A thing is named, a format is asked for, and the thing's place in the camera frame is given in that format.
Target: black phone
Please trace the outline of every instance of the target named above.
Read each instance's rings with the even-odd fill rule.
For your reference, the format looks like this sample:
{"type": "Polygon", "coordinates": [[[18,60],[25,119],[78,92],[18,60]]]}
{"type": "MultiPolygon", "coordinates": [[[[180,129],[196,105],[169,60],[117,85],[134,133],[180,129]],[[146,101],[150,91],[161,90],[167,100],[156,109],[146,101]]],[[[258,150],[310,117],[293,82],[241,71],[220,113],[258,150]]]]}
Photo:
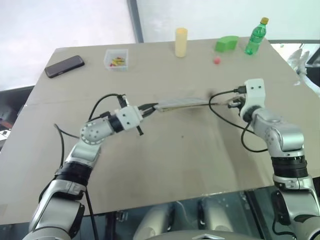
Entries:
{"type": "Polygon", "coordinates": [[[47,66],[44,71],[49,78],[54,78],[83,65],[85,65],[84,60],[79,55],[76,55],[51,66],[47,66]]]}

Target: yellow bottle cap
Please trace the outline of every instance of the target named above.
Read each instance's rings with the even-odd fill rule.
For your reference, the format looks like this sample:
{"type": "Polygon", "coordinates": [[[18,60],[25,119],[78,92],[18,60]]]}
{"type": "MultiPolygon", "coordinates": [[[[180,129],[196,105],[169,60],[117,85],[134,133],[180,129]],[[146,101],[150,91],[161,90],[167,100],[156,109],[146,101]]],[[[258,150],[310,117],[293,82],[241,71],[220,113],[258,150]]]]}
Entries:
{"type": "Polygon", "coordinates": [[[268,23],[268,21],[269,21],[269,18],[267,18],[267,17],[263,17],[263,18],[261,18],[260,23],[261,23],[261,24],[267,24],[267,23],[268,23]]]}
{"type": "Polygon", "coordinates": [[[179,27],[175,30],[175,32],[177,34],[188,34],[188,29],[184,28],[184,27],[179,27]]]}

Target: green bottle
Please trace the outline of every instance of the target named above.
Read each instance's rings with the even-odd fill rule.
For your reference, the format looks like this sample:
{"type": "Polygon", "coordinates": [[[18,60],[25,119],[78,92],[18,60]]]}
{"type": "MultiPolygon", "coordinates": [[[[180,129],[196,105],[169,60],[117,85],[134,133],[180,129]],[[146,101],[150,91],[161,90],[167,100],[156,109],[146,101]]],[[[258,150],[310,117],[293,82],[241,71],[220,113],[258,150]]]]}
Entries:
{"type": "Polygon", "coordinates": [[[260,24],[253,29],[248,45],[245,47],[244,52],[246,54],[253,55],[258,52],[259,46],[267,33],[266,25],[268,21],[269,18],[263,17],[260,24]]]}

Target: yellow cylinder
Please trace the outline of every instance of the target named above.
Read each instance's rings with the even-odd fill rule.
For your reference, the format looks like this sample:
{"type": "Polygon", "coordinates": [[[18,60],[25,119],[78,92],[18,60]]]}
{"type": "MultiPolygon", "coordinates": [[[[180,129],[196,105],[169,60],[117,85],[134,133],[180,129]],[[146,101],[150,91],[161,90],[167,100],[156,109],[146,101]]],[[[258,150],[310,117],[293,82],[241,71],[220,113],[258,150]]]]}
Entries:
{"type": "Polygon", "coordinates": [[[175,31],[175,55],[178,58],[183,58],[187,53],[187,36],[188,30],[183,27],[179,27],[175,31]]]}

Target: white panel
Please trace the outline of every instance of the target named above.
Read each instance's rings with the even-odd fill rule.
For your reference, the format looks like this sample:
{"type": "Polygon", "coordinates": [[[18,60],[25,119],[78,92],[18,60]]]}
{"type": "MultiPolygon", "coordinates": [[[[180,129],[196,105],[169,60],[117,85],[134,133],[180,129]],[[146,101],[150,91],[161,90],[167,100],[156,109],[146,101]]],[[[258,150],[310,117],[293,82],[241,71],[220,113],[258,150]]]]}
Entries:
{"type": "Polygon", "coordinates": [[[0,91],[36,84],[56,48],[134,42],[126,0],[2,0],[0,91]]]}
{"type": "Polygon", "coordinates": [[[137,0],[144,41],[172,41],[175,29],[188,39],[249,36],[268,17],[269,40],[320,39],[319,0],[137,0]]]}

